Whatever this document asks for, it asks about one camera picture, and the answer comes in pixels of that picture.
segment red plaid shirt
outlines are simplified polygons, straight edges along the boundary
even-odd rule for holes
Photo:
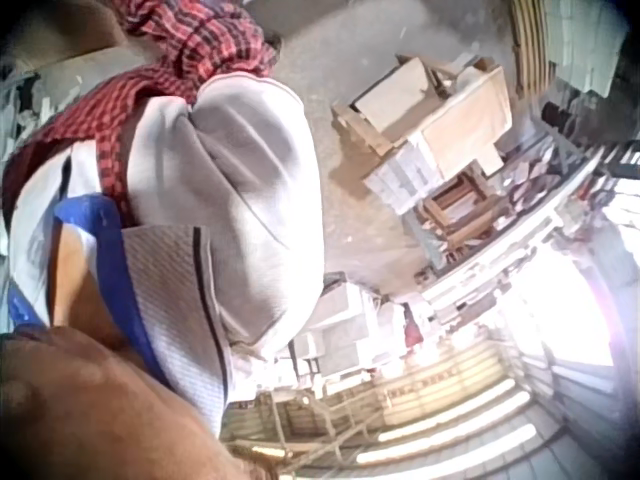
[[[156,64],[102,83],[49,121],[13,155],[2,181],[7,228],[21,189],[36,170],[57,149],[91,139],[96,141],[102,192],[116,201],[123,226],[134,225],[120,137],[136,106],[154,96],[178,96],[194,103],[200,86],[214,75],[242,71],[263,77],[275,63],[275,53],[264,43],[260,28],[230,3],[112,0],[112,4],[125,31],[150,35],[163,55]]]

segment wooden frame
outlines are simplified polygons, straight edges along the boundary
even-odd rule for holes
[[[510,210],[508,198],[492,191],[476,162],[461,172],[455,182],[454,185],[449,182],[450,188],[424,199],[417,206],[418,213],[442,232],[450,251],[463,248],[467,241],[491,231],[493,222]],[[451,221],[446,209],[470,193],[478,197],[479,203],[462,218]]]

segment person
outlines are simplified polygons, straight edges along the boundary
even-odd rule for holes
[[[0,351],[2,478],[261,478],[191,404],[78,330],[23,326]]]
[[[241,8],[112,6],[163,55],[98,86],[10,159],[9,316],[88,335],[217,435],[322,290],[313,140],[300,99],[267,78],[274,51]]]

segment fluorescent light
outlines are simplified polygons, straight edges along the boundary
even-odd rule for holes
[[[356,461],[358,463],[380,462],[382,460],[404,457],[406,455],[423,452],[432,447],[452,442],[457,438],[463,438],[501,419],[518,407],[527,403],[530,398],[531,395],[527,392],[516,393],[500,405],[497,405],[486,412],[461,423],[460,425],[443,430],[428,437],[419,438],[393,447],[361,453],[356,458]]]
[[[269,448],[269,447],[253,447],[251,450],[258,453],[269,455],[270,457],[284,458],[286,452],[281,448]]]
[[[414,433],[422,432],[423,430],[428,430],[429,428],[433,428],[436,425],[441,423],[446,423],[454,418],[457,418],[461,415],[469,413],[475,410],[482,405],[489,403],[494,398],[499,397],[503,393],[511,390],[516,385],[516,382],[509,378],[504,382],[496,385],[493,388],[490,388],[486,392],[481,393],[477,397],[472,398],[471,400],[464,402],[457,407],[453,407],[446,412],[439,413],[433,417],[427,418],[425,420],[421,420],[419,422],[413,423],[411,425],[407,425],[406,427],[397,428],[395,430],[390,430],[388,432],[383,432],[378,435],[378,441],[387,442],[389,440],[395,440],[396,438],[405,437],[407,435],[412,435]]]
[[[415,478],[440,478],[453,473],[461,472],[467,468],[475,467],[481,463],[487,462],[492,458],[502,455],[508,452],[512,448],[526,442],[530,438],[533,438],[536,434],[536,427],[532,424],[525,425],[519,428],[515,432],[512,432],[504,437],[496,440],[495,442],[488,443],[472,452],[460,455],[459,457],[452,458],[436,465],[420,468],[411,472],[412,477]]]

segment white cloth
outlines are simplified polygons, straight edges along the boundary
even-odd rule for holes
[[[270,358],[304,325],[322,289],[318,166],[301,101],[273,80],[234,73],[207,82],[193,107],[156,97],[138,113],[125,140],[136,218],[207,231],[211,290],[231,357],[238,357],[232,363]],[[51,205],[69,158],[68,196],[100,192],[95,142],[78,142],[30,179],[10,232],[11,276],[45,322]],[[128,261],[139,255],[127,250]],[[129,261],[132,277],[140,278],[134,270],[144,263]],[[153,301],[162,306],[161,295]],[[154,309],[144,310],[145,324],[153,321]],[[251,372],[234,373],[237,383]]]

